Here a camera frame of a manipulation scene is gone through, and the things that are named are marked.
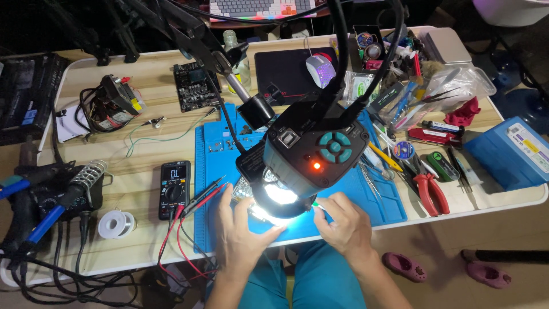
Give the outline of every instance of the black box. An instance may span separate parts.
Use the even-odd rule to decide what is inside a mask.
[[[0,146],[41,139],[69,60],[45,53],[0,63]]]

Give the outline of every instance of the yellow tool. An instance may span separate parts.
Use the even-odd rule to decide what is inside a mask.
[[[368,146],[375,152],[377,153],[377,155],[383,159],[385,162],[387,162],[388,165],[390,165],[392,168],[398,170],[399,172],[402,172],[402,168],[396,164],[396,162],[389,158],[383,151],[379,150],[377,147],[375,147],[374,144],[372,144],[372,142],[370,142],[370,144],[368,144]]]

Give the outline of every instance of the teal pants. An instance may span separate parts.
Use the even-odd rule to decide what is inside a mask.
[[[325,241],[303,244],[295,265],[294,309],[366,308],[358,280],[347,261]],[[286,274],[281,260],[259,259],[251,273],[239,309],[289,308]]]

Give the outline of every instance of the computer mouse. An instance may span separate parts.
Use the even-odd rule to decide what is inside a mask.
[[[315,84],[324,89],[335,76],[335,69],[330,60],[324,56],[310,56],[305,61],[307,70],[315,81]]]

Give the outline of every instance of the crocs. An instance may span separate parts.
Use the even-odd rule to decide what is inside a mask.
[[[511,284],[511,276],[506,272],[479,262],[468,263],[467,274],[475,281],[494,289],[504,289]]]
[[[393,273],[401,275],[404,278],[421,283],[427,279],[427,273],[418,262],[413,261],[402,254],[394,252],[386,252],[381,257],[383,265],[389,268]]]

